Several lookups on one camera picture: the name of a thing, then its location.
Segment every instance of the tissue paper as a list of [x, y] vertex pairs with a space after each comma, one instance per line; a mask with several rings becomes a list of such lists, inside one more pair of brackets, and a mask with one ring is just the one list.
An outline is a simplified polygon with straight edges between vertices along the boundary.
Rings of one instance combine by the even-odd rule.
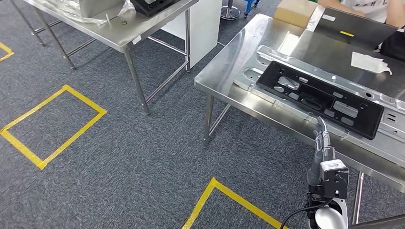
[[391, 69], [383, 59], [371, 57], [358, 52], [352, 52], [352, 66], [361, 68], [373, 73], [382, 73], [388, 71], [392, 75]]

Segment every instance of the black plastic tray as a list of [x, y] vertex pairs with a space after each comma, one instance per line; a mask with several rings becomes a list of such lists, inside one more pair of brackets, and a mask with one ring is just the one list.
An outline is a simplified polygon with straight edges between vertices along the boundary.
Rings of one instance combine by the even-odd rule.
[[370, 140], [375, 138], [384, 112], [379, 104], [276, 61], [270, 63], [256, 84]]
[[156, 0], [151, 4], [145, 2], [145, 0], [130, 0], [134, 5], [135, 10], [145, 16], [151, 17], [156, 13], [160, 12], [162, 9], [168, 7], [173, 2], [178, 0]]

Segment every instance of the white paper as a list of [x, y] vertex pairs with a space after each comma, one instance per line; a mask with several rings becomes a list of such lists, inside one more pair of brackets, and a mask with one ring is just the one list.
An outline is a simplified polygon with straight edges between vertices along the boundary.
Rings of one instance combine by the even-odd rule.
[[329, 16], [329, 15], [326, 15], [326, 14], [322, 15], [322, 18], [326, 19], [326, 20], [330, 20], [330, 21], [335, 21], [336, 20], [335, 17]]
[[132, 43], [133, 43], [133, 44], [136, 44], [136, 43], [138, 43], [140, 40], [142, 40], [142, 38], [141, 38], [140, 36], [138, 36], [138, 37], [136, 37], [136, 38], [132, 41]]
[[361, 68], [373, 73], [382, 73], [388, 71], [392, 75], [391, 69], [383, 59], [371, 57], [358, 52], [352, 52], [352, 66]]

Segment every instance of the stainless steel table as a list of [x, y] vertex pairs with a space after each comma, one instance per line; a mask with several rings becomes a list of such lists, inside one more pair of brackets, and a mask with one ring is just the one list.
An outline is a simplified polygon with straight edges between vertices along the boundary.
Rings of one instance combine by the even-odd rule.
[[[195, 86], [208, 94], [204, 147], [208, 147], [210, 135], [230, 106], [285, 130], [310, 145], [314, 144], [313, 130], [316, 123], [314, 117], [310, 115], [305, 118], [299, 117], [294, 114], [294, 110], [286, 109], [289, 106], [288, 101], [264, 99], [252, 93], [250, 89], [242, 89], [234, 83], [235, 76], [261, 45], [284, 52], [285, 55], [307, 62], [319, 69], [344, 77], [392, 98], [405, 100], [405, 78], [403, 77], [405, 64], [384, 58], [394, 72], [392, 76], [387, 73], [374, 74], [351, 67], [352, 51], [369, 55], [375, 54], [258, 14], [195, 77]], [[227, 106], [211, 125], [214, 97], [226, 102]], [[361, 144], [354, 144], [346, 137], [331, 133], [331, 142], [337, 150], [338, 158], [342, 159], [345, 164], [405, 193], [404, 167], [378, 156]], [[398, 150], [400, 152], [403, 151], [403, 148], [405, 148], [404, 143], [386, 150]], [[358, 185], [353, 217], [354, 224], [357, 223], [356, 219], [358, 219], [362, 176], [359, 176]], [[404, 216], [398, 216], [396, 219], [403, 220]]]
[[[66, 61], [70, 64], [72, 68], [75, 66], [73, 65], [72, 61], [70, 60], [69, 56], [73, 55], [77, 51], [81, 50], [82, 48], [86, 47], [88, 44], [91, 42], [98, 40], [111, 48], [123, 53], [125, 55], [125, 58], [128, 62], [128, 66], [132, 75], [132, 78], [135, 82], [137, 91], [138, 91], [138, 96], [139, 100], [141, 102], [141, 105], [143, 106], [143, 109], [146, 114], [149, 114], [149, 108], [147, 103], [165, 86], [167, 83], [174, 77], [176, 76], [182, 68], [185, 68], [187, 72], [190, 71], [190, 11], [189, 8], [194, 5], [195, 3], [198, 2], [198, 0], [179, 0], [178, 2], [174, 3], [173, 5], [169, 6], [168, 8], [162, 10], [160, 13], [156, 14], [155, 16], [152, 16], [150, 18], [136, 13], [133, 10], [129, 10], [113, 19], [110, 20], [110, 22], [104, 23], [100, 26], [96, 24], [86, 24], [86, 23], [80, 23], [77, 21], [74, 21], [65, 15], [62, 15], [50, 7], [47, 7], [43, 4], [41, 4], [40, 1], [38, 0], [24, 0], [26, 3], [32, 5], [34, 7], [34, 10], [36, 14], [38, 15], [40, 21], [42, 22], [44, 28], [50, 33], [52, 38], [54, 39], [55, 43], [57, 44], [58, 48], [60, 49], [62, 56]], [[79, 31], [89, 35], [92, 37], [89, 41], [85, 42], [84, 44], [80, 45], [79, 47], [73, 49], [70, 52], [66, 52], [64, 48], [61, 46], [59, 43], [58, 39], [52, 32], [50, 25], [48, 25], [41, 15], [40, 10], [43, 12], [46, 12], [58, 20], [78, 29]], [[185, 39], [185, 50], [180, 50], [176, 47], [173, 47], [163, 41], [160, 41], [154, 37], [151, 37], [151, 35], [159, 30], [161, 27], [166, 25], [168, 22], [171, 20], [175, 19], [177, 16], [179, 16], [181, 13], [185, 12], [185, 31], [186, 31], [186, 39]], [[27, 20], [24, 20], [31, 31], [33, 31], [32, 26], [29, 24]], [[147, 98], [145, 98], [145, 95], [142, 91], [142, 87], [139, 83], [138, 75], [136, 73], [134, 64], [132, 62], [132, 59], [129, 54], [129, 49], [132, 45], [135, 45], [136, 43], [149, 38], [155, 42], [158, 42], [159, 44], [162, 44], [176, 52], [179, 52], [183, 55], [185, 55], [185, 62], [176, 70], [174, 71], [173, 74], [171, 74], [154, 92], [152, 92], [151, 95], [149, 95]]]

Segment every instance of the yellow sticker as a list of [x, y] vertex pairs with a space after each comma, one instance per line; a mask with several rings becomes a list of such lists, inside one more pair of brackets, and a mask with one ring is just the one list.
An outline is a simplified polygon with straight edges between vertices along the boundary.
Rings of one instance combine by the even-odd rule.
[[276, 219], [273, 217], [269, 216], [266, 214], [264, 211], [260, 210], [253, 204], [249, 203], [247, 200], [243, 199], [240, 195], [234, 193], [232, 190], [229, 188], [225, 187], [223, 184], [219, 183], [214, 177], [211, 179], [210, 183], [208, 184], [207, 188], [205, 188], [204, 192], [202, 193], [200, 199], [198, 200], [197, 204], [195, 205], [194, 209], [191, 212], [191, 215], [187, 219], [186, 223], [181, 229], [190, 229], [194, 221], [197, 219], [198, 214], [200, 213], [201, 209], [203, 208], [205, 202], [207, 201], [208, 197], [212, 193], [213, 189], [217, 188], [220, 190], [222, 193], [236, 201], [238, 204], [242, 205], [249, 211], [251, 211], [253, 214], [257, 215], [259, 218], [262, 220], [266, 221], [268, 224], [273, 226], [274, 228], [279, 229], [281, 226], [281, 223], [278, 222]]
[[[34, 154], [28, 147], [21, 143], [16, 137], [14, 137], [8, 129], [19, 123], [24, 118], [32, 115], [34, 112], [41, 109], [43, 106], [48, 104], [54, 98], [62, 94], [63, 92], [68, 91], [76, 98], [83, 101], [85, 104], [89, 105], [91, 108], [98, 111], [98, 114], [90, 120], [85, 126], [83, 126], [79, 131], [77, 131], [72, 137], [70, 137], [65, 143], [63, 143], [59, 148], [57, 148], [51, 155], [49, 155], [45, 160], [41, 160], [36, 154]], [[45, 166], [52, 161], [56, 156], [58, 156], [63, 150], [65, 150], [72, 142], [74, 142], [80, 135], [82, 135], [88, 128], [90, 128], [97, 120], [99, 120], [103, 115], [106, 114], [106, 110], [95, 104], [90, 99], [86, 98], [84, 95], [80, 94], [75, 89], [71, 88], [68, 85], [64, 85], [61, 90], [55, 92], [53, 95], [49, 96], [42, 103], [38, 104], [33, 109], [29, 110], [25, 114], [16, 118], [11, 123], [7, 124], [4, 128], [0, 130], [0, 135], [3, 136], [7, 141], [9, 141], [16, 149], [18, 149], [24, 156], [26, 156], [32, 163], [34, 163], [39, 169], [45, 168]]]
[[347, 36], [349, 36], [349, 37], [354, 37], [353, 34], [348, 33], [348, 32], [345, 32], [345, 31], [341, 31], [341, 34], [347, 35]]
[[14, 52], [9, 47], [5, 46], [1, 42], [0, 42], [0, 49], [3, 49], [7, 53], [5, 56], [0, 58], [0, 61], [4, 61], [5, 59], [9, 58], [14, 54]]

